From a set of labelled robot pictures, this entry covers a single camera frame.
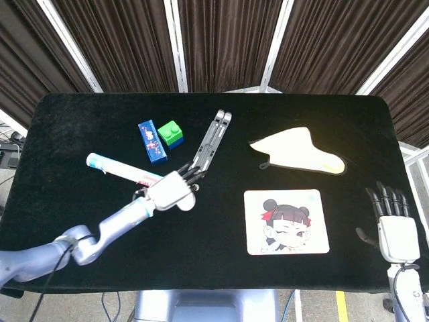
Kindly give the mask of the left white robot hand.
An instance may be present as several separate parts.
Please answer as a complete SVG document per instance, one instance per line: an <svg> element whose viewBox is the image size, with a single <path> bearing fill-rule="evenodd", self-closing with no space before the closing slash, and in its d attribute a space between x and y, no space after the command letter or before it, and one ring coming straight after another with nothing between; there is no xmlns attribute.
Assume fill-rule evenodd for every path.
<svg viewBox="0 0 429 322"><path fill-rule="evenodd" d="M172 207L190 211L196 204L194 193L199 189L197 182L207 173L199 166L190 166L190 162L186 163L146 189L145 200L152 203L157 211L167 211Z"/></svg>

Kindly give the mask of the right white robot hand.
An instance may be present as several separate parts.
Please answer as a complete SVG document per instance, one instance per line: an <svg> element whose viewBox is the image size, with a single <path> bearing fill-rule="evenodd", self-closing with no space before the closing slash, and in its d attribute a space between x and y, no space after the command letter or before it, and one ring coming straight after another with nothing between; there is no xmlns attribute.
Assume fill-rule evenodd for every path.
<svg viewBox="0 0 429 322"><path fill-rule="evenodd" d="M366 188L377 224L378 239L362 228L355 229L359 239L379 250L391 264L413 264L420 258L418 230L410 205L401 190L376 182L378 191Z"/></svg>

